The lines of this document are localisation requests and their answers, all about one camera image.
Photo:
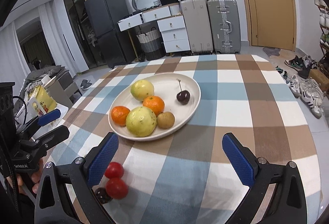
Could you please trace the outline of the red cherry tomato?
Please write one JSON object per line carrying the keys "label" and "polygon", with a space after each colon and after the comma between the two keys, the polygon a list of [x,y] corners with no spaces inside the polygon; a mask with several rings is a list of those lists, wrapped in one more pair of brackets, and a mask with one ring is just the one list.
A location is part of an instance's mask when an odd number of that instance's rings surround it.
{"label": "red cherry tomato", "polygon": [[128,195],[128,186],[121,178],[111,178],[105,185],[105,190],[113,199],[121,200]]}
{"label": "red cherry tomato", "polygon": [[104,176],[109,179],[121,178],[123,177],[123,175],[124,175],[124,168],[118,162],[110,162],[104,173]]}

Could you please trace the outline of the orange mandarin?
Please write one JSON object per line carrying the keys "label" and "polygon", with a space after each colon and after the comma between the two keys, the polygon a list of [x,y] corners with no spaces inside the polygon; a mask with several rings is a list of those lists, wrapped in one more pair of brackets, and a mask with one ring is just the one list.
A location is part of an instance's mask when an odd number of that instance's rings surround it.
{"label": "orange mandarin", "polygon": [[110,116],[111,116],[112,121],[115,124],[117,124],[121,127],[124,127],[126,118],[129,113],[130,113],[130,110],[127,107],[117,106],[111,110]]}
{"label": "orange mandarin", "polygon": [[151,109],[156,116],[164,112],[165,103],[159,96],[149,96],[144,99],[143,106]]}

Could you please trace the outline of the yellow snack bag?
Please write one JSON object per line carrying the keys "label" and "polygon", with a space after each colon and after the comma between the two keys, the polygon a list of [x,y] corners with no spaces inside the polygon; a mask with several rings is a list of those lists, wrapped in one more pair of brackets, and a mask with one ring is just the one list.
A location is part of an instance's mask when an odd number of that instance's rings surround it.
{"label": "yellow snack bag", "polygon": [[38,116],[43,116],[56,109],[56,101],[47,93],[45,88],[38,85],[29,94],[29,103]]}

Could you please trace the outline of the large yellow-green guava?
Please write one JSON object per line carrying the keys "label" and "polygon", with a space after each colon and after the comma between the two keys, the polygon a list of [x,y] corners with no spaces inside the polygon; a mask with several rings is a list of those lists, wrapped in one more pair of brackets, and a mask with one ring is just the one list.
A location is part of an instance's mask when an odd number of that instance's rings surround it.
{"label": "large yellow-green guava", "polygon": [[147,137],[155,130],[157,117],[148,107],[136,107],[127,115],[125,125],[134,136]]}

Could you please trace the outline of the green striped guava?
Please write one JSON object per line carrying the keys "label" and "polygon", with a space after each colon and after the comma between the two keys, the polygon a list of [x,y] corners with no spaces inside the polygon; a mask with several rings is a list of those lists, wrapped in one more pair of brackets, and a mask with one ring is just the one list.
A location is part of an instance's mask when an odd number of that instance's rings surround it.
{"label": "green striped guava", "polygon": [[138,80],[131,85],[131,94],[136,100],[143,101],[154,95],[154,86],[147,80]]}

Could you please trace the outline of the brown longan front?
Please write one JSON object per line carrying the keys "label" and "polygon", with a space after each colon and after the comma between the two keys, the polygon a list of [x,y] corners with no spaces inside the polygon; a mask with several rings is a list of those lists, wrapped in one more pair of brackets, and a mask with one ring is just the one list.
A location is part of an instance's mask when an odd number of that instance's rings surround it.
{"label": "brown longan front", "polygon": [[169,129],[175,123],[175,116],[171,112],[163,112],[157,116],[157,124],[161,129]]}

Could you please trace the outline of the black refrigerator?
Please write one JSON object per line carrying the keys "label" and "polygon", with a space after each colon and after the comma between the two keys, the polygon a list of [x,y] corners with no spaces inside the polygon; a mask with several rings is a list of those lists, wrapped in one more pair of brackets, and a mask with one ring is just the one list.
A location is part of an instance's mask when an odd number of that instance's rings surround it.
{"label": "black refrigerator", "polygon": [[129,14],[125,0],[86,0],[85,8],[109,68],[132,63],[140,49],[132,33],[121,31],[118,25]]}

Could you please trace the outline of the dark red cherry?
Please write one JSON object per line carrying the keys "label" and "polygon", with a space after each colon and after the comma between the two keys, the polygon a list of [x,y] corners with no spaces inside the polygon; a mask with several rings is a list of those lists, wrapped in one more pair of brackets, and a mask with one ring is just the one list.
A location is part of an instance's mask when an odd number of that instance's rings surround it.
{"label": "dark red cherry", "polygon": [[178,83],[179,83],[179,87],[180,87],[180,92],[176,95],[176,99],[177,101],[182,104],[182,105],[186,105],[189,103],[189,100],[190,100],[190,97],[191,97],[191,94],[189,91],[187,90],[183,90],[182,89],[182,86],[181,86],[181,80],[178,79],[177,80]]}

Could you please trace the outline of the woven laundry basket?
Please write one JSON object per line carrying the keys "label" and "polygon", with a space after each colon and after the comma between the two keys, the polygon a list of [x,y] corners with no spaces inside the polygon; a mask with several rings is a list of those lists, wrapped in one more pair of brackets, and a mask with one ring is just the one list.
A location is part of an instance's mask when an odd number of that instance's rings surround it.
{"label": "woven laundry basket", "polygon": [[157,60],[165,56],[162,35],[155,27],[152,27],[148,32],[138,31],[137,38],[147,61]]}

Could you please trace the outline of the white drawer cabinet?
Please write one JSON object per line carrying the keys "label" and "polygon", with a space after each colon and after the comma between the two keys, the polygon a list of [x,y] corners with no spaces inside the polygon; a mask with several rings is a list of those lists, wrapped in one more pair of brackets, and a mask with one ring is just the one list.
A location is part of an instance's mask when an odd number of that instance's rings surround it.
{"label": "white drawer cabinet", "polygon": [[129,16],[118,22],[121,31],[156,22],[166,53],[191,51],[180,4],[172,3]]}

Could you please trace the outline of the silver suitcase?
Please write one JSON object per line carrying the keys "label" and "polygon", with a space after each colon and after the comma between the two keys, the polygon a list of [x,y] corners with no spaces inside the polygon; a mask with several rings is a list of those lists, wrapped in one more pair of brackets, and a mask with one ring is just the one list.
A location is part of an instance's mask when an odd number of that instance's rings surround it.
{"label": "silver suitcase", "polygon": [[241,33],[235,0],[208,0],[212,40],[216,53],[240,53]]}

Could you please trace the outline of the beige suitcase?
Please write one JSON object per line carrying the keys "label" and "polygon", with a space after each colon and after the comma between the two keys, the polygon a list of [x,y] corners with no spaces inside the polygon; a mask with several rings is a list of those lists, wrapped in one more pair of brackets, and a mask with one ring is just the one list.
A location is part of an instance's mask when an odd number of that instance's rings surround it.
{"label": "beige suitcase", "polygon": [[209,13],[206,0],[180,2],[192,53],[214,51]]}

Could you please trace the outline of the wooden shoe rack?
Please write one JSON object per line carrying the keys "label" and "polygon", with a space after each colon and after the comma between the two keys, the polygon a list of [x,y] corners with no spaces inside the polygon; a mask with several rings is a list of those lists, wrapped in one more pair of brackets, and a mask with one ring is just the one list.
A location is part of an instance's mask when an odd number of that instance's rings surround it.
{"label": "wooden shoe rack", "polygon": [[314,0],[314,3],[320,11],[319,26],[322,31],[322,35],[320,36],[320,48],[323,53],[323,57],[319,60],[319,63],[323,69],[328,72],[328,6],[324,0]]}

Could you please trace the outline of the wooden door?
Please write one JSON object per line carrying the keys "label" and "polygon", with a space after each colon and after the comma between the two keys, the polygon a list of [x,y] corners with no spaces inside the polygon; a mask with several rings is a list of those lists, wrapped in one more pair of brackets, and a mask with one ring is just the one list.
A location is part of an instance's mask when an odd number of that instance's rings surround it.
{"label": "wooden door", "polygon": [[295,50],[295,0],[244,0],[251,46]]}

